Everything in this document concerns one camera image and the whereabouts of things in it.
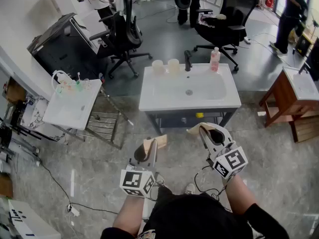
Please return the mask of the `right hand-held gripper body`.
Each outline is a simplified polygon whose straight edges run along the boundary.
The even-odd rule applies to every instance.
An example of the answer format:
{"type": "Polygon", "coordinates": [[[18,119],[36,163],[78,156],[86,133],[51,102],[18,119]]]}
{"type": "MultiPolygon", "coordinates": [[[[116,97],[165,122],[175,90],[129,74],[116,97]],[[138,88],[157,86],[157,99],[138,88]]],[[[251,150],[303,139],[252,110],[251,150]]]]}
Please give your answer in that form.
{"type": "Polygon", "coordinates": [[[206,160],[212,170],[216,171],[223,179],[230,180],[248,164],[248,159],[241,146],[235,141],[230,142],[215,157],[210,153],[206,160]]]}

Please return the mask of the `beige paper strip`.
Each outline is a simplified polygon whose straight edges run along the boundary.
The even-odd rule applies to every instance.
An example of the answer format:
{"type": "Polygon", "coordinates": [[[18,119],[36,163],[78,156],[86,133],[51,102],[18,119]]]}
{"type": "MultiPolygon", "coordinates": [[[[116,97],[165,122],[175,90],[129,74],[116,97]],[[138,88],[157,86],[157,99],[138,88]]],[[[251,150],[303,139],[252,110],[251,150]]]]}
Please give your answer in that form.
{"type": "Polygon", "coordinates": [[[192,135],[198,135],[200,127],[203,127],[206,131],[217,129],[218,125],[210,122],[200,122],[194,127],[187,129],[186,131],[192,135]]]}

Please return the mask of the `kraft paper wrapper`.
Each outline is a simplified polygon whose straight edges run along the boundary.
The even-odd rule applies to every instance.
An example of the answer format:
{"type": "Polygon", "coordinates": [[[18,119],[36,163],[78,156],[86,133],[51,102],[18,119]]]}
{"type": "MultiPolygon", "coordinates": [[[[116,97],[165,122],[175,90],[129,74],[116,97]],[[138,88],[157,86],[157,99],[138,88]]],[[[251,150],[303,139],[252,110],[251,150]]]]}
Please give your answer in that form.
{"type": "Polygon", "coordinates": [[[156,142],[157,142],[158,149],[163,148],[167,145],[167,135],[166,134],[158,136],[158,137],[154,137],[154,138],[148,137],[147,139],[144,139],[144,141],[143,141],[143,147],[144,147],[146,154],[148,154],[149,150],[151,149],[151,144],[154,140],[156,140],[156,142]]]}

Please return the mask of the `translucent plastic cup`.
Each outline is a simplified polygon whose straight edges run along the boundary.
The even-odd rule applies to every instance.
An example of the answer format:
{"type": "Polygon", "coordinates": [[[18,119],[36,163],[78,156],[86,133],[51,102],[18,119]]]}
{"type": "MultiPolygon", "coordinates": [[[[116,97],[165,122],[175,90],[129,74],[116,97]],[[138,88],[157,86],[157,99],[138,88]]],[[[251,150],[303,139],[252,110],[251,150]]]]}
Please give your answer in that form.
{"type": "Polygon", "coordinates": [[[180,70],[178,59],[170,59],[167,63],[167,66],[168,72],[172,75],[177,74],[180,70]]]}
{"type": "Polygon", "coordinates": [[[153,61],[152,68],[155,75],[162,75],[165,73],[164,64],[161,60],[153,61]]]}

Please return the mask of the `person's left forearm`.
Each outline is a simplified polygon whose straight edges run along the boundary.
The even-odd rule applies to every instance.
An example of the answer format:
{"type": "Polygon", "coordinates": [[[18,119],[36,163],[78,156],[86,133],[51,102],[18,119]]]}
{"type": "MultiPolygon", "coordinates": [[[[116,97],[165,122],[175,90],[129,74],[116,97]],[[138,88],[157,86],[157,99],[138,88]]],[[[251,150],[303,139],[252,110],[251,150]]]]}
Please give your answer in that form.
{"type": "Polygon", "coordinates": [[[144,202],[144,198],[127,196],[113,222],[113,227],[136,237],[142,224],[144,202]]]}

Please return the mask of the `dark metal sink stand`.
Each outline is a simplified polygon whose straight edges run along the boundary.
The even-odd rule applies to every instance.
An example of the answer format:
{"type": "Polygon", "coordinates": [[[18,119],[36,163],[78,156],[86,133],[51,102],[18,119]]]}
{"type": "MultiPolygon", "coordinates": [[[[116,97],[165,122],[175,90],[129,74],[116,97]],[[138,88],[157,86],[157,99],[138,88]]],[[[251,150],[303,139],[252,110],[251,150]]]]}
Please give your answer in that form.
{"type": "Polygon", "coordinates": [[[145,114],[157,135],[163,135],[161,131],[163,128],[191,128],[200,122],[211,122],[220,126],[226,126],[236,111],[236,108],[210,108],[148,111],[145,114]],[[204,113],[204,117],[198,119],[195,115],[196,113],[204,113]]]}

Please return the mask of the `wooden sink stand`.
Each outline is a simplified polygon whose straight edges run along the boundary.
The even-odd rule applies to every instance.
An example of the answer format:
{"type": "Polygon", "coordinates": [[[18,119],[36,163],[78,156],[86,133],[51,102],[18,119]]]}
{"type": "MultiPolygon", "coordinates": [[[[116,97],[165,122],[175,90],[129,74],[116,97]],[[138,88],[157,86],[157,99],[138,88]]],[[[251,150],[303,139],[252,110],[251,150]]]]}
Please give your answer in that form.
{"type": "Polygon", "coordinates": [[[289,123],[296,143],[319,137],[319,101],[298,101],[283,70],[259,105],[266,112],[265,127],[289,123]]]}

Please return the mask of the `white ceramic sink basin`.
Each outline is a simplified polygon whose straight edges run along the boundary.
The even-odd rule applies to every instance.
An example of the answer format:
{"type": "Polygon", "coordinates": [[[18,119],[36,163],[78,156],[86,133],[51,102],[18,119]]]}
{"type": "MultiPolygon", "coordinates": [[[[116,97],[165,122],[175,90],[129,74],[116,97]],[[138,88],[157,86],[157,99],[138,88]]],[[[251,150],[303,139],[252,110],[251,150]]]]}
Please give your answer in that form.
{"type": "Polygon", "coordinates": [[[221,63],[216,72],[208,63],[185,65],[171,75],[158,75],[146,67],[140,95],[142,112],[239,108],[241,101],[228,64],[221,63]]]}

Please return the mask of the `person's black shirt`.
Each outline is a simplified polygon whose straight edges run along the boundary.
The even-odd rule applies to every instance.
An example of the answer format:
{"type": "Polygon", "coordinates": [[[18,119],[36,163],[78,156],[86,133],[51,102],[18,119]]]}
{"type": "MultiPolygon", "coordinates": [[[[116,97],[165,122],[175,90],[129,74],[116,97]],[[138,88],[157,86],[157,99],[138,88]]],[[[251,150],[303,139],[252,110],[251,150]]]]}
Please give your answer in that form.
{"type": "Polygon", "coordinates": [[[290,239],[257,204],[234,214],[206,194],[179,195],[155,207],[139,235],[110,227],[103,230],[101,239],[254,239],[253,231],[265,239],[290,239]]]}

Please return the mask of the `pink lotion bottle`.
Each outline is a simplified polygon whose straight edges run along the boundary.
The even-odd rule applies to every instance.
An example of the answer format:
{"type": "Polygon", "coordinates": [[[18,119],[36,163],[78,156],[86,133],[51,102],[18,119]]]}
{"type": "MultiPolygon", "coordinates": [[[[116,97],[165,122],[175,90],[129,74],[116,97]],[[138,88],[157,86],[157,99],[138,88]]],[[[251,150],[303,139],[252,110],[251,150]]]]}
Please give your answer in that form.
{"type": "Polygon", "coordinates": [[[213,72],[218,71],[219,61],[220,61],[220,51],[218,47],[215,47],[214,50],[211,51],[211,55],[210,55],[210,69],[213,72]]]}

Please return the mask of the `black sink faucet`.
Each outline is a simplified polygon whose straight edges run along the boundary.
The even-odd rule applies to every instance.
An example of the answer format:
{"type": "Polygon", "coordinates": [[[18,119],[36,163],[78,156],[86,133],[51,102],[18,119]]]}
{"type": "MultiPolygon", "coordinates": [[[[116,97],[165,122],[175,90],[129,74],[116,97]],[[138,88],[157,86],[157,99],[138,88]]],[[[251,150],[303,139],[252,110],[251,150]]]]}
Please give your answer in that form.
{"type": "Polygon", "coordinates": [[[184,59],[185,59],[185,71],[189,72],[192,68],[192,63],[190,58],[192,57],[192,54],[189,50],[184,51],[184,59]]]}

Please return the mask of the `white table with clutter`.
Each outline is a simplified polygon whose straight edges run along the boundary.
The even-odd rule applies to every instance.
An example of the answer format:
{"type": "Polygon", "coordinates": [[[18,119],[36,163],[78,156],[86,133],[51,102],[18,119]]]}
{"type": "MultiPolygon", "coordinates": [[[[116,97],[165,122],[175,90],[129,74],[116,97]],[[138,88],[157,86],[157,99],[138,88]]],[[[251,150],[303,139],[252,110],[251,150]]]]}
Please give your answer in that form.
{"type": "Polygon", "coordinates": [[[54,93],[42,120],[61,127],[84,130],[102,86],[99,79],[90,80],[83,90],[54,93]]]}

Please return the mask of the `white countertop sink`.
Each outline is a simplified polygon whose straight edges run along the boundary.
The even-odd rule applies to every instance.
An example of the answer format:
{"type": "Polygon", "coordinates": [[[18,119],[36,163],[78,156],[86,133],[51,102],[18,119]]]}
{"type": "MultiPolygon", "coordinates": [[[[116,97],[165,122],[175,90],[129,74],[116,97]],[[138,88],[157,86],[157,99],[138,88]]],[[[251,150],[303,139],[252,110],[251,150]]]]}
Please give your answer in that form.
{"type": "Polygon", "coordinates": [[[319,101],[319,91],[309,73],[302,72],[292,67],[283,66],[297,100],[319,101]]]}

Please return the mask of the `white bottle with tube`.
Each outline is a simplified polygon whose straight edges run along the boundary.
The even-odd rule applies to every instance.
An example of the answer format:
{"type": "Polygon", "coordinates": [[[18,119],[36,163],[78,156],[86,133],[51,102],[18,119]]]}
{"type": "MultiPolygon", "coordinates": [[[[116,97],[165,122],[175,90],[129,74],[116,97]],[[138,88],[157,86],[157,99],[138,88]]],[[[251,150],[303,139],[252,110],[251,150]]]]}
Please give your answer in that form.
{"type": "Polygon", "coordinates": [[[54,80],[55,77],[57,77],[57,82],[59,83],[59,87],[61,88],[68,88],[73,82],[73,80],[62,70],[55,70],[51,77],[51,86],[54,90],[56,90],[56,87],[54,87],[54,80]]]}

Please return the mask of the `pile of clothes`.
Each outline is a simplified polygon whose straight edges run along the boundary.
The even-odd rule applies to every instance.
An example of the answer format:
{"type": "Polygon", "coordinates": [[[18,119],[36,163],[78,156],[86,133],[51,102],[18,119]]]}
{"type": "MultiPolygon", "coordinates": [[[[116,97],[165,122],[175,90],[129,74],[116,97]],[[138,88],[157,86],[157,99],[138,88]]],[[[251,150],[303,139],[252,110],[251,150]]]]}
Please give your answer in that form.
{"type": "Polygon", "coordinates": [[[201,12],[198,16],[198,23],[211,28],[220,28],[226,25],[226,15],[213,15],[211,12],[204,14],[201,12]]]}

